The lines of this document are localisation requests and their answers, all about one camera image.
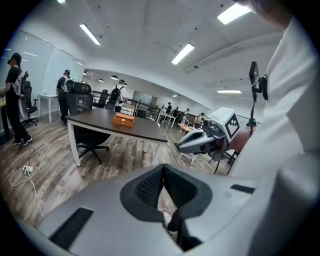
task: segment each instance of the white robot part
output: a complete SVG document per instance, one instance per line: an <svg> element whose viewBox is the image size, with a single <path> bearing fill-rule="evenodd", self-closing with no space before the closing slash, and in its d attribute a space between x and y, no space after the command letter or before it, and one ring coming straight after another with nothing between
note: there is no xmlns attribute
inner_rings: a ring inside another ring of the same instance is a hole
<svg viewBox="0 0 320 256"><path fill-rule="evenodd" d="M213 124L216 124L230 143L240 129L235 110L227 107L220 107L217 111L208 116Z"/></svg>

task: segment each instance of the office chair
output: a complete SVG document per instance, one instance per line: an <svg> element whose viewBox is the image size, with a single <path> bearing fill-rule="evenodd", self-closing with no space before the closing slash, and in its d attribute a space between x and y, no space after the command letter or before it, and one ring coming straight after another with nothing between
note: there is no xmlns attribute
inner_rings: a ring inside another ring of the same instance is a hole
<svg viewBox="0 0 320 256"><path fill-rule="evenodd" d="M73 89L66 94L66 102L70 114L74 115L85 110L91 110L93 104L93 97L94 96L91 94L91 87L89 84L75 82ZM75 125L74 137L75 143L77 143L76 147L85 149L79 155L79 158L83 157L88 152L92 152L101 165L102 161L95 150L106 149L107 151L109 151L108 146L99 145L104 143L110 137L110 134L90 130Z"/></svg>
<svg viewBox="0 0 320 256"><path fill-rule="evenodd" d="M30 118L30 114L32 114L38 110L38 108L36 107L36 102L38 99L33 99L34 106L32 106L31 92L32 92L32 87L30 85L30 82L25 81L24 82L24 97L25 97L26 107L27 107L27 111L28 111L28 119L21 122L23 124L23 126L26 126L26 124L29 125L29 123L34 123L35 126L37 126L37 122L38 122L38 119L36 117Z"/></svg>
<svg viewBox="0 0 320 256"><path fill-rule="evenodd" d="M100 94L100 99L99 102L97 103L97 100L94 99L94 103L92 105L96 108L104 108L106 106L106 100L109 97L108 90L103 90L102 93Z"/></svg>

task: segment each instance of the orange box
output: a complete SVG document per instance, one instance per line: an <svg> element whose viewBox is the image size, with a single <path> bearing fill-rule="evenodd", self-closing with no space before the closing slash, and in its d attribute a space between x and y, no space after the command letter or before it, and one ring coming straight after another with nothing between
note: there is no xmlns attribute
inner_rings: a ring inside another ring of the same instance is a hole
<svg viewBox="0 0 320 256"><path fill-rule="evenodd" d="M134 116L117 113L112 120L115 125L132 127L134 125Z"/></svg>

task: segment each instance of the wooden floor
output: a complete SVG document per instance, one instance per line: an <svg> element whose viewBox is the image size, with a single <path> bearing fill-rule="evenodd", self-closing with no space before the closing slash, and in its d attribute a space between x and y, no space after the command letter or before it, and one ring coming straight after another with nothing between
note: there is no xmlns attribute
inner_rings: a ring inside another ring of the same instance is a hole
<svg viewBox="0 0 320 256"><path fill-rule="evenodd" d="M57 117L57 113L52 115L53 120L57 119ZM198 167L196 162L190 165L191 159L184 156L179 158L180 153L174 143L177 143L184 135L180 132L180 129L175 126L172 129L161 129L167 136L168 143L159 157L159 162L161 164L176 164L196 169ZM30 166L37 171L49 145L58 138L68 135L68 129L61 121L55 120L49 123L47 116L39 118L38 125L27 128L27 131L32 136L32 142L28 146L19 149L19 146L12 145L13 139L0 146L0 191L12 214L22 219L29 214L34 206L34 188L30 182L24 182L18 187L13 187L10 184L10 177L15 171L23 168L24 165L28 165L29 161ZM111 136L103 145L109 146L110 151L97 150L97 154L103 162L101 165L89 152L80 159L80 167L76 166L71 148L64 140L56 141L51 146L42 162L40 172L32 179L37 189L44 215L49 214L55 207L91 183L132 172L136 168L151 166L157 146L157 144L150 143L147 152L144 153L143 141L119 136ZM33 151L31 147L35 151L30 160L28 160ZM209 156L206 155L203 159L205 164L198 167L197 171L213 174L216 163L211 162L209 164L209 159ZM226 160L221 161L217 174L226 175L229 168L230 166ZM17 184L24 178L25 176L21 172L11 182ZM168 193L163 190L160 195L158 209L172 215L175 208ZM36 226L42 219L37 203L34 212L27 221Z"/></svg>

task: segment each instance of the fluorescent light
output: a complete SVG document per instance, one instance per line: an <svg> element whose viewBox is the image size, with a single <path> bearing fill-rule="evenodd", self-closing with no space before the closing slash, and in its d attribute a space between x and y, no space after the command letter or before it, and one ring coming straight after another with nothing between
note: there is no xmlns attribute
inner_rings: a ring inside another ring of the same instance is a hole
<svg viewBox="0 0 320 256"><path fill-rule="evenodd" d="M32 53L29 53L29 52L23 52L24 54L28 54L28 55L32 55L32 56L36 56L36 57L38 57L38 55L35 55L35 54L32 54Z"/></svg>
<svg viewBox="0 0 320 256"><path fill-rule="evenodd" d="M225 10L223 13L221 13L217 18L223 23L228 24L229 22L232 22L236 18L239 18L240 16L247 14L251 12L251 9L247 6L240 5L238 3L231 6L229 9Z"/></svg>
<svg viewBox="0 0 320 256"><path fill-rule="evenodd" d="M219 94L241 94L240 90L217 90Z"/></svg>
<svg viewBox="0 0 320 256"><path fill-rule="evenodd" d="M188 43L179 53L171 63L177 65L179 61L181 61L188 53L190 53L195 48L194 45Z"/></svg>
<svg viewBox="0 0 320 256"><path fill-rule="evenodd" d="M84 32L86 32L86 34L92 39L92 41L95 42L96 45L100 45L100 43L95 38L95 36L91 33L91 31L89 30L86 24L81 24L80 27L83 29Z"/></svg>

